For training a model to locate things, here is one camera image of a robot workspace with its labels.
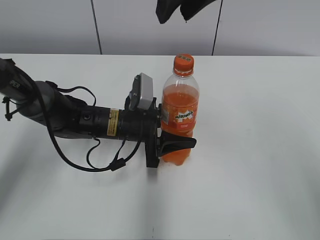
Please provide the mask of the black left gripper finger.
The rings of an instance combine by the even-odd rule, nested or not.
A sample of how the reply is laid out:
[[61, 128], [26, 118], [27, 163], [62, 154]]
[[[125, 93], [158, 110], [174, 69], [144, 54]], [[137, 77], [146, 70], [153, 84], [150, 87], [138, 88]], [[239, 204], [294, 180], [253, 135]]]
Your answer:
[[176, 151], [193, 149], [196, 144], [197, 140], [193, 137], [179, 136], [162, 131], [158, 138], [158, 156], [163, 157]]

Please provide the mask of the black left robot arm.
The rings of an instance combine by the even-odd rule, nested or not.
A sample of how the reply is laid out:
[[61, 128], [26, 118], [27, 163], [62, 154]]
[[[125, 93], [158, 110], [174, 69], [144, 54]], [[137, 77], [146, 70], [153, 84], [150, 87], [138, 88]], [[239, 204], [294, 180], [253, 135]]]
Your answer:
[[197, 141], [160, 131], [162, 107], [153, 96], [153, 80], [144, 73], [134, 77], [124, 109], [89, 105], [71, 96], [71, 89], [51, 81], [35, 81], [12, 59], [0, 61], [0, 92], [6, 106], [15, 104], [15, 112], [48, 130], [49, 137], [64, 159], [57, 138], [101, 139], [135, 142], [145, 145], [146, 165], [159, 166], [160, 157], [192, 149]]

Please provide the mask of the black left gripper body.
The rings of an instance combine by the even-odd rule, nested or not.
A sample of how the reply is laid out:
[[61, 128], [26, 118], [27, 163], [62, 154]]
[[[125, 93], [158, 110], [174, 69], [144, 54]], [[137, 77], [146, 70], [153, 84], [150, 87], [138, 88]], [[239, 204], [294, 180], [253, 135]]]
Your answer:
[[125, 162], [128, 162], [136, 154], [140, 144], [144, 143], [146, 166], [148, 168], [159, 166], [157, 137], [160, 127], [160, 110], [156, 102], [157, 99], [154, 97], [147, 110], [138, 108], [130, 110], [130, 98], [126, 98], [124, 110], [119, 114], [118, 138], [136, 142], [136, 145], [129, 156], [124, 158]]

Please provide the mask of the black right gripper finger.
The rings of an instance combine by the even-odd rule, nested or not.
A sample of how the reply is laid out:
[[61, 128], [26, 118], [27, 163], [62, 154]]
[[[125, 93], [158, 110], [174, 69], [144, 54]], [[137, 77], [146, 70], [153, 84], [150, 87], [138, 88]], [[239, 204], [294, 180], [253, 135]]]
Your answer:
[[182, 0], [157, 0], [155, 13], [159, 23], [165, 24], [182, 2]]
[[183, 0], [180, 5], [180, 12], [183, 19], [189, 21], [202, 9], [213, 2], [215, 2], [215, 0]]

